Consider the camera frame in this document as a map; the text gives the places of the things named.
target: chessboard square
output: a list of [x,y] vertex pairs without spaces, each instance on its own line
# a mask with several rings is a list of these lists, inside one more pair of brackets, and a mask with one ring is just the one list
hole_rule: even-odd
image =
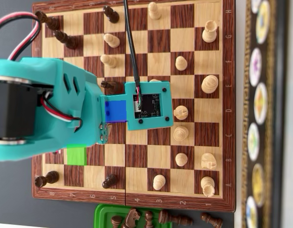
[[168,76],[171,75],[170,65],[171,53],[148,53],[147,75]]
[[220,51],[195,51],[194,74],[215,75],[222,71],[222,56]]
[[194,122],[222,122],[222,101],[220,99],[194,99]]
[[126,167],[147,168],[147,145],[126,145]]
[[123,144],[104,145],[105,166],[125,166],[126,148]]
[[194,4],[171,6],[171,28],[194,27]]
[[147,168],[126,167],[126,190],[147,191]]
[[98,34],[104,32],[103,12],[84,14],[84,34]]
[[194,194],[194,170],[171,169],[171,192]]
[[[188,161],[184,166],[178,166],[176,155],[184,153]],[[171,169],[193,170],[194,169],[194,146],[171,146]]]
[[[175,66],[176,58],[182,56],[187,61],[185,70],[178,70]],[[194,74],[194,52],[171,52],[171,75],[193,75]]]
[[102,182],[105,179],[104,166],[84,166],[84,187],[103,189]]
[[[135,53],[147,53],[147,31],[132,31]],[[126,53],[130,54],[128,36],[126,35]]]
[[104,77],[125,77],[126,56],[124,54],[111,56],[116,59],[117,65],[115,68],[104,65]]
[[72,187],[83,187],[84,166],[64,165],[64,185]]
[[[184,140],[177,141],[174,138],[174,131],[180,126],[186,127],[189,131],[189,135]],[[174,122],[174,125],[171,127],[171,145],[194,146],[194,123]]]
[[148,145],[170,145],[170,128],[148,129],[147,144]]
[[84,36],[83,55],[86,56],[101,56],[104,54],[103,34],[91,34]]
[[147,146],[147,167],[170,169],[171,168],[171,147],[170,146]]
[[195,146],[219,146],[219,123],[195,123]]
[[148,52],[170,52],[170,30],[149,30],[147,32]]
[[69,36],[77,36],[84,34],[84,17],[83,13],[75,13],[64,15],[64,32]]
[[172,98],[194,97],[194,75],[171,75]]
[[171,52],[194,50],[194,28],[171,29]]

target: dark pawn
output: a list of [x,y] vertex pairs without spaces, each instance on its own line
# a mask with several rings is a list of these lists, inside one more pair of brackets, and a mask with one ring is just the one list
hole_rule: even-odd
[[119,14],[116,11],[114,11],[111,7],[103,7],[103,12],[110,22],[117,23],[119,21]]
[[47,183],[53,184],[59,180],[59,173],[57,171],[50,171],[47,175],[39,176],[34,180],[34,184],[38,188],[44,187]]
[[67,48],[76,49],[78,42],[75,37],[68,36],[65,32],[61,32],[59,30],[54,31],[53,35],[57,38],[58,41],[60,41],[62,44],[65,44]]
[[207,213],[201,213],[200,219],[206,223],[212,224],[212,226],[215,228],[221,228],[223,225],[223,221],[220,218],[213,218]]
[[46,23],[50,30],[58,30],[60,27],[59,20],[54,17],[47,17],[42,11],[37,11],[35,15],[38,17],[41,23]]
[[105,180],[102,183],[102,187],[105,189],[108,189],[114,186],[115,184],[117,184],[117,182],[118,182],[117,176],[114,174],[111,174],[105,178]]

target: dark wooden square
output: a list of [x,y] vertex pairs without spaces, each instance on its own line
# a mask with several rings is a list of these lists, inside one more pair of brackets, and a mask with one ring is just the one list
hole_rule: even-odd
[[219,123],[195,123],[195,146],[219,146]]
[[219,83],[216,90],[211,94],[206,94],[202,90],[202,83],[205,77],[208,75],[195,75],[195,91],[194,91],[194,98],[219,98]]
[[105,177],[114,174],[118,177],[118,183],[110,189],[126,189],[126,168],[121,166],[106,166],[105,167]]
[[171,28],[194,27],[194,4],[171,6]]
[[148,145],[170,145],[171,128],[156,128],[147,131]]
[[195,28],[195,51],[218,51],[219,50],[219,27],[217,27],[217,37],[212,43],[204,42],[202,34],[204,27]]
[[147,32],[148,52],[170,52],[170,30],[149,30]]
[[[166,179],[166,184],[160,190],[155,190],[153,188],[153,180],[154,180],[154,177],[157,175],[163,175]],[[170,183],[171,183],[170,169],[153,169],[153,168],[147,169],[147,190],[148,191],[170,192]]]

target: chess piece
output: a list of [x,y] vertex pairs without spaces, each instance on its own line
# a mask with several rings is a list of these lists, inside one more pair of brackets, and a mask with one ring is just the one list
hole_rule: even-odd
[[50,171],[46,176],[39,176],[34,180],[34,184],[38,188],[44,187],[47,183],[53,184],[58,182],[59,173],[57,171]]
[[154,228],[153,221],[152,221],[153,213],[151,211],[146,211],[145,219],[146,219],[146,225],[144,228]]
[[100,61],[103,64],[108,65],[109,68],[115,68],[117,66],[116,58],[113,56],[101,55]]
[[158,6],[155,2],[151,2],[148,5],[148,14],[150,15],[150,18],[153,20],[158,20],[161,17],[161,14],[158,10]]
[[177,225],[191,226],[193,225],[193,220],[187,216],[173,216],[170,215],[166,210],[161,210],[159,212],[158,222],[160,224],[165,224],[167,222],[174,222]]
[[177,70],[183,71],[187,68],[188,62],[185,60],[184,57],[178,56],[175,61],[175,66]]
[[174,116],[178,120],[184,120],[188,117],[188,109],[185,106],[177,106],[176,109],[173,111]]
[[107,19],[112,22],[112,23],[117,23],[119,21],[119,14],[114,11],[111,7],[109,6],[104,6],[103,7],[103,12],[107,16]]
[[184,166],[188,162],[188,156],[184,153],[178,153],[175,157],[178,166]]
[[216,169],[216,159],[211,153],[204,153],[202,155],[202,168],[210,169],[210,170],[215,170]]
[[173,136],[176,141],[183,141],[189,135],[189,131],[186,127],[180,126],[174,130]]
[[111,48],[117,48],[120,44],[119,38],[109,33],[105,34],[103,39]]
[[163,175],[157,175],[153,180],[153,188],[155,190],[160,190],[166,184],[166,179]]
[[218,79],[214,75],[208,75],[202,82],[202,90],[206,94],[213,93],[218,87]]
[[76,49],[78,46],[77,39],[75,37],[68,36],[65,32],[55,30],[53,35],[57,38],[58,41],[60,41],[62,44],[65,44],[65,46],[69,49]]
[[45,23],[50,30],[58,30],[60,27],[60,22],[57,18],[47,17],[47,15],[42,11],[37,11],[35,13],[40,23]]
[[200,181],[200,185],[203,189],[204,196],[212,197],[215,193],[215,183],[214,180],[211,177],[204,177]]
[[117,176],[114,174],[111,174],[105,178],[105,180],[102,183],[102,187],[105,189],[108,189],[108,188],[116,185],[117,183],[118,183]]
[[223,226],[223,221],[221,218],[213,218],[207,213],[201,213],[200,219],[206,223],[212,224],[214,228],[222,228]]
[[111,219],[111,222],[113,224],[113,228],[118,228],[118,226],[122,222],[122,217],[121,216],[113,216]]
[[207,23],[205,24],[205,29],[202,34],[204,42],[212,43],[213,41],[215,41],[217,36],[216,30],[217,24],[215,23],[215,21],[207,21]]

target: dark brown chess piece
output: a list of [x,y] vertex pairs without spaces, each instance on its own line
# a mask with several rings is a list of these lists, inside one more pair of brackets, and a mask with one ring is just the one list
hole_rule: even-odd
[[47,183],[53,184],[59,180],[59,173],[57,171],[50,171],[46,176],[39,176],[34,180],[34,184],[38,188],[44,187]]
[[178,225],[191,226],[193,225],[193,220],[187,216],[173,216],[170,215],[166,210],[162,210],[159,213],[158,221],[160,224],[165,224],[167,222],[174,222]]
[[59,20],[54,17],[47,17],[47,15],[42,11],[37,11],[35,15],[38,17],[41,23],[46,23],[50,30],[58,30],[60,27]]
[[65,44],[65,46],[69,49],[76,49],[78,46],[76,37],[68,36],[65,32],[55,30],[53,35],[57,38],[58,41],[60,41],[62,44]]
[[200,219],[202,221],[205,221],[206,223],[212,224],[212,226],[215,227],[215,228],[222,228],[223,221],[221,220],[221,218],[216,219],[216,218],[211,217],[207,213],[201,213]]
[[114,175],[114,174],[111,174],[111,175],[109,175],[109,176],[107,176],[105,178],[105,180],[102,183],[102,187],[105,188],[105,189],[108,189],[108,188],[114,186],[117,183],[118,183],[117,176]]
[[104,6],[103,12],[110,22],[117,23],[119,21],[119,14],[116,11],[114,11],[111,7]]

